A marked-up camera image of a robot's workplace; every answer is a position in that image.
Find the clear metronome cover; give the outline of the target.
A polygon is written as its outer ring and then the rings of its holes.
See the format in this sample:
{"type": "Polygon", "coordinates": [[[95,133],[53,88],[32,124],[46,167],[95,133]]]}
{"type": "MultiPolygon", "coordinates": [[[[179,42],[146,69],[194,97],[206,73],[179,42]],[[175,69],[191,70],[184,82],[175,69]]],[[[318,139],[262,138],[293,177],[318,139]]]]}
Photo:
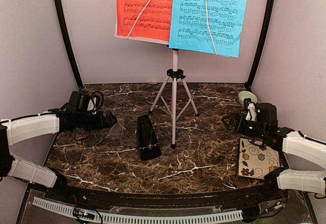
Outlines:
{"type": "Polygon", "coordinates": [[[114,124],[114,126],[112,126],[108,130],[105,138],[120,139],[122,136],[123,130],[124,130],[124,118],[118,118],[117,122],[114,124]]]}

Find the black metronome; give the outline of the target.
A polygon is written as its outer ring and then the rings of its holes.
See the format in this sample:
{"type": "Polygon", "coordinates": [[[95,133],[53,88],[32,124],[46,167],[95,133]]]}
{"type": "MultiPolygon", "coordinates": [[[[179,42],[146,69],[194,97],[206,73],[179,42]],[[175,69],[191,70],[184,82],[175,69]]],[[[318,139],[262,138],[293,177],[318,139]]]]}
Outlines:
{"type": "Polygon", "coordinates": [[[156,133],[148,115],[138,117],[137,148],[141,161],[152,160],[162,155],[156,133]]]}

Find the white music stand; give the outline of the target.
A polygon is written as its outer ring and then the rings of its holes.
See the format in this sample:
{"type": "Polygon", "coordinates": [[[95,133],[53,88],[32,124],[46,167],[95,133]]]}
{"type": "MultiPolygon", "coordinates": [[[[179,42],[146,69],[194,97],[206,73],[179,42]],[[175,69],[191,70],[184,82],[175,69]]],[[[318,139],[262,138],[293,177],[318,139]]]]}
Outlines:
{"type": "Polygon", "coordinates": [[[177,84],[179,82],[184,82],[184,75],[178,68],[178,51],[181,49],[170,49],[173,52],[173,67],[167,72],[167,80],[172,83],[172,101],[175,102],[177,100],[177,84]]]}

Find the blue sheet music paper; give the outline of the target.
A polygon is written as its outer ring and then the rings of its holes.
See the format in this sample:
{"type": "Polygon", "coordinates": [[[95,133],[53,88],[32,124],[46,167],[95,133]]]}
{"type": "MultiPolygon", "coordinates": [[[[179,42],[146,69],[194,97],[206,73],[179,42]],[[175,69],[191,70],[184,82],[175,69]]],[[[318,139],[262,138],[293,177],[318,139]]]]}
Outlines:
{"type": "Polygon", "coordinates": [[[238,58],[247,0],[173,0],[169,47],[238,58]]]}

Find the red sheet music paper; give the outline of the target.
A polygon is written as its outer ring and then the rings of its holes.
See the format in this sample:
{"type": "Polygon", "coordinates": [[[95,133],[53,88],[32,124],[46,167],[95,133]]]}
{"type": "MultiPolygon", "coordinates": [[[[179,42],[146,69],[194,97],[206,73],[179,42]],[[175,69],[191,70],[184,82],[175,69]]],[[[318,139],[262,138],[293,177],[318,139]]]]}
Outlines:
{"type": "Polygon", "coordinates": [[[168,44],[173,0],[117,0],[115,37],[168,44]]]}

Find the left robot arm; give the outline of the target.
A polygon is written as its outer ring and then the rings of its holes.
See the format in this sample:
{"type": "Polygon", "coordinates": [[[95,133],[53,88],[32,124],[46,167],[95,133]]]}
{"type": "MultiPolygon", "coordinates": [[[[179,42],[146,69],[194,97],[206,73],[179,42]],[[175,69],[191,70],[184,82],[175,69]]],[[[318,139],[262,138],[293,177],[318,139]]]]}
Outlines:
{"type": "Polygon", "coordinates": [[[66,202],[72,197],[72,191],[59,182],[59,174],[33,162],[31,158],[17,155],[17,145],[25,142],[30,145],[36,141],[39,146],[42,139],[53,139],[60,132],[75,129],[90,132],[111,128],[116,123],[117,119],[110,111],[72,113],[61,109],[1,120],[1,179],[11,177],[52,188],[52,194],[61,202],[66,202]]]}

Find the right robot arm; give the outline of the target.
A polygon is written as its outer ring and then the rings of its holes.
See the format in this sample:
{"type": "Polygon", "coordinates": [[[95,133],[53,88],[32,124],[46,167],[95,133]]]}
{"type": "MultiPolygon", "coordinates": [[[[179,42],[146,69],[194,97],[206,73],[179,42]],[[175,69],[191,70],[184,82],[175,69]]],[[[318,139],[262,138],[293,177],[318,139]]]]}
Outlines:
{"type": "Polygon", "coordinates": [[[230,131],[257,139],[280,155],[298,156],[320,166],[320,171],[298,171],[288,165],[278,167],[264,177],[260,196],[270,201],[282,190],[300,190],[325,197],[325,142],[288,127],[279,127],[277,108],[271,103],[244,104],[246,113],[222,117],[230,131]]]}

